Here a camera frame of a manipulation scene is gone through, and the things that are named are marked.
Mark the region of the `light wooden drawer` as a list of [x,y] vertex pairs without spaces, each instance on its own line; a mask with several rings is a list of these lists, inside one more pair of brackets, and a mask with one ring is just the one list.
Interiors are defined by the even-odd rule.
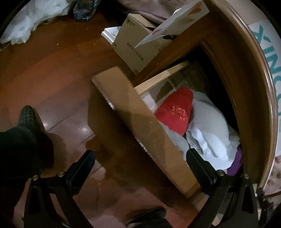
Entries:
[[119,67],[92,77],[88,126],[121,176],[160,201],[181,204],[199,192],[179,149]]

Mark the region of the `purple garment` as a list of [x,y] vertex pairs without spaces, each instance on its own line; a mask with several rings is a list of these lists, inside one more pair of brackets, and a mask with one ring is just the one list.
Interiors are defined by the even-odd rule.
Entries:
[[235,154],[234,161],[232,162],[231,166],[227,169],[227,175],[234,176],[238,172],[241,165],[242,165],[242,151],[241,148],[238,147],[237,152]]

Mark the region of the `plaid slipper foot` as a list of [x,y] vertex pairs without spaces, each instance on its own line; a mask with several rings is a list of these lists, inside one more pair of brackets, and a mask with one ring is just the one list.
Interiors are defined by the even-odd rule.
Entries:
[[1,155],[6,167],[27,176],[53,168],[53,142],[32,106],[22,108],[15,127],[1,132]]

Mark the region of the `white grey garment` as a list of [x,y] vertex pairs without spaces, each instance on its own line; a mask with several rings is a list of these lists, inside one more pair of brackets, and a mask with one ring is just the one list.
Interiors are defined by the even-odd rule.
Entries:
[[191,120],[185,136],[170,130],[163,123],[160,125],[179,150],[183,160],[186,160],[189,149],[195,149],[215,170],[227,173],[240,145],[239,135],[227,124],[221,111],[206,94],[194,90],[192,93]]

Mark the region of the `red embroidered garment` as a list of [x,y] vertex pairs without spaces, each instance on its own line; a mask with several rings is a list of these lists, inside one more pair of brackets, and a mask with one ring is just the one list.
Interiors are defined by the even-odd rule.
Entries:
[[191,116],[192,101],[192,91],[181,87],[164,100],[156,110],[155,116],[170,130],[183,136]]

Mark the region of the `brown wooden nightstand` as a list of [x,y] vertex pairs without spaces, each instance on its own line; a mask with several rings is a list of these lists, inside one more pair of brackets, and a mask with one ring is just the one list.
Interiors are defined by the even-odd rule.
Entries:
[[244,167],[264,188],[278,139],[278,103],[273,77],[256,37],[227,1],[206,1],[209,13],[182,32],[133,79],[139,85],[201,44],[211,57],[235,111]]

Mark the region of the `white box teal lettering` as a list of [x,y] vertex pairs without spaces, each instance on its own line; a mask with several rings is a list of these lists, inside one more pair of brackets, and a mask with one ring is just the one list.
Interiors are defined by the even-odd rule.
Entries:
[[249,27],[253,35],[256,37],[260,47],[262,48],[267,63],[270,67],[278,105],[280,133],[280,37],[273,25],[267,19],[250,24]]

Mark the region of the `white patterned cloth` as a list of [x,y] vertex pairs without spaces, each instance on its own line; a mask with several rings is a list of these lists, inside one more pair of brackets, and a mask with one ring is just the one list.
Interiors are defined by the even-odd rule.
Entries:
[[135,48],[164,36],[177,36],[196,21],[209,13],[204,1],[192,1],[177,9],[172,16],[161,23],[151,34],[141,40]]

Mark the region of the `white flat books stack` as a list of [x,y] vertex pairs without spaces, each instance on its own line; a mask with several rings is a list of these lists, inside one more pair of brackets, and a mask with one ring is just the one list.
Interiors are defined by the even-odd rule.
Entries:
[[120,31],[121,26],[105,28],[101,35],[112,45]]

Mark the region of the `brown cardboard box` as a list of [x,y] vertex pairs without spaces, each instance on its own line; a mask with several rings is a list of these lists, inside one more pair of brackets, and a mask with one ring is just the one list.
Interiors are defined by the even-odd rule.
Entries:
[[112,44],[113,50],[137,75],[158,53],[171,43],[170,39],[158,38],[137,46],[156,28],[154,24],[139,14],[128,14]]

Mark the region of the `white leaf pattern bedding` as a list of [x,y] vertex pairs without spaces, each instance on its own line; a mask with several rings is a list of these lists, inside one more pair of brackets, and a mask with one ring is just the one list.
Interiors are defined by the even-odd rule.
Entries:
[[1,36],[1,43],[26,43],[41,23],[67,15],[71,3],[66,0],[30,1],[12,19]]

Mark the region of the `dark blue printed bag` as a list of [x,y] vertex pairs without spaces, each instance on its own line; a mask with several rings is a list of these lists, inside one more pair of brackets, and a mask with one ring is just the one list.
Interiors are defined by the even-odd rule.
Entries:
[[80,0],[73,9],[74,21],[89,21],[95,14],[100,0]]

